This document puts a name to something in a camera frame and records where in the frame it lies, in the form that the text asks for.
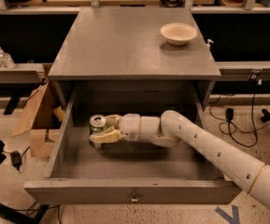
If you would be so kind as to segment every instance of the white robotic arm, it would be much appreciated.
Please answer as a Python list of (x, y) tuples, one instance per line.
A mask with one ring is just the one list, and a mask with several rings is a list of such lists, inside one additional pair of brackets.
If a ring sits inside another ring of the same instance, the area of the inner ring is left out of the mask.
[(270, 166), (203, 130), (178, 112), (165, 111), (161, 118), (127, 114), (110, 116), (107, 120), (112, 126), (104, 133), (91, 135), (92, 142), (144, 140), (161, 147), (174, 147), (183, 140), (238, 187), (270, 208)]

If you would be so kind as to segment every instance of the tin can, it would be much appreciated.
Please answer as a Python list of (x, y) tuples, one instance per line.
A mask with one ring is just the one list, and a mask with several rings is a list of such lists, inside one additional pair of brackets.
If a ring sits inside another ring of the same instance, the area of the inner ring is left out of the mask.
[[(94, 115), (90, 118), (90, 135), (101, 133), (103, 132), (107, 127), (107, 118), (102, 115)], [(95, 144), (91, 140), (89, 140), (89, 143), (92, 147), (100, 148), (104, 144)]]

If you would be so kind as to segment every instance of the bottle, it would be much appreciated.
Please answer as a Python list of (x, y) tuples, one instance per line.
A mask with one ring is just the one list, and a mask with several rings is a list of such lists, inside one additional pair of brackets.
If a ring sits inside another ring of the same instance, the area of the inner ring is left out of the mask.
[(6, 69), (12, 69), (16, 66), (10, 54), (4, 52), (0, 47), (0, 64)]

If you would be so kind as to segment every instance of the floor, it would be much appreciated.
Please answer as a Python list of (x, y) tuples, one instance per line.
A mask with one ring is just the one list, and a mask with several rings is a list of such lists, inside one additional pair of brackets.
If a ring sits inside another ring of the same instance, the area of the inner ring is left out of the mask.
[[(29, 133), (17, 137), (11, 137), (11, 131), (16, 125), (22, 112), (23, 100), (15, 109), (12, 115), (4, 116), (3, 112), (7, 105), (8, 98), (0, 98), (0, 139), (5, 143), (5, 152), (18, 150), (21, 154), (29, 146)], [(211, 105), (206, 108), (204, 120), (206, 129), (229, 142), (231, 145), (241, 148), (248, 154), (270, 164), (270, 125), (258, 131), (258, 143), (254, 147), (241, 147), (236, 144), (229, 135), (223, 134), (219, 129), (219, 124), (224, 119), (227, 107), (234, 109), (233, 122), (243, 131), (251, 129), (251, 95), (214, 95), (210, 98)], [(254, 106), (254, 122), (256, 128), (260, 128), (265, 123), (261, 121), (262, 109), (266, 108), (270, 112), (270, 95), (256, 95)], [(251, 145), (254, 143), (252, 133), (241, 134), (237, 131), (234, 134), (240, 142)], [(0, 203), (16, 209), (28, 209), (35, 200), (23, 189), (23, 184), (28, 180), (42, 179), (49, 159), (39, 159), (30, 157), (30, 151), (22, 159), (22, 167), (18, 172), (12, 165), (8, 153), (7, 158), (0, 165)], [(180, 205), (180, 204), (96, 204), (96, 205), (61, 205), (47, 211), (42, 218), (41, 224), (60, 223), (206, 223), (223, 224), (229, 223), (224, 217), (228, 214), (232, 219), (236, 217), (233, 210), (238, 208), (238, 216), (233, 220), (234, 224), (269, 223), (270, 210), (253, 200), (246, 193), (241, 192), (234, 200), (227, 205)], [(0, 218), (0, 224), (11, 223)]]

